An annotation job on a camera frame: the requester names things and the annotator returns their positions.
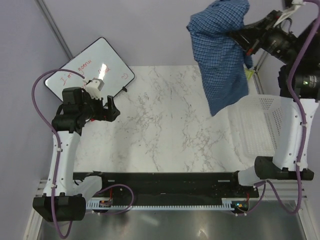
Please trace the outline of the blue checked long sleeve shirt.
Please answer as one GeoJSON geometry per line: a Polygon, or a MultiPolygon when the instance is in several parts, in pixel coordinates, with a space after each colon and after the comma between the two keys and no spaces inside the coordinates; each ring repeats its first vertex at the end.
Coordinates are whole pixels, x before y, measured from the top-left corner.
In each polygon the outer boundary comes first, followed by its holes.
{"type": "Polygon", "coordinates": [[[211,116],[249,93],[244,68],[253,66],[252,57],[228,36],[244,27],[249,8],[247,0],[216,0],[186,26],[211,116]]]}

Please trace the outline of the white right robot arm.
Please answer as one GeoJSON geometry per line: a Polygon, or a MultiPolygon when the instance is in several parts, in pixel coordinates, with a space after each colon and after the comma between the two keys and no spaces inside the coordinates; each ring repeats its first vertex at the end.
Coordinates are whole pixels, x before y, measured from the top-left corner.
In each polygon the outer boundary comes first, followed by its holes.
{"type": "Polygon", "coordinates": [[[309,128],[320,104],[320,31],[314,31],[312,39],[307,40],[317,25],[313,20],[295,36],[280,27],[287,19],[289,14],[273,10],[265,18],[228,33],[247,56],[263,49],[284,63],[278,73],[283,117],[275,154],[258,156],[253,167],[236,173],[238,179],[229,184],[229,191],[235,197],[242,196],[247,186],[262,180],[314,178],[314,172],[308,168],[307,148],[309,128]]]}

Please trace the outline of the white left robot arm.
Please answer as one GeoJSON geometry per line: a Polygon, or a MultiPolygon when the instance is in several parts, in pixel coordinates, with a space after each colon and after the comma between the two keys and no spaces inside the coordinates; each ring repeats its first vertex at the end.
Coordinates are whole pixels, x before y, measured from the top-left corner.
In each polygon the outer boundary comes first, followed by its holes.
{"type": "Polygon", "coordinates": [[[41,197],[33,199],[33,208],[47,222],[80,221],[84,218],[87,202],[97,194],[106,196],[108,182],[89,174],[75,184],[75,157],[82,129],[88,120],[113,122],[120,115],[113,96],[107,103],[99,97],[99,89],[69,87],[62,91],[62,104],[52,120],[53,153],[47,183],[41,197]]]}

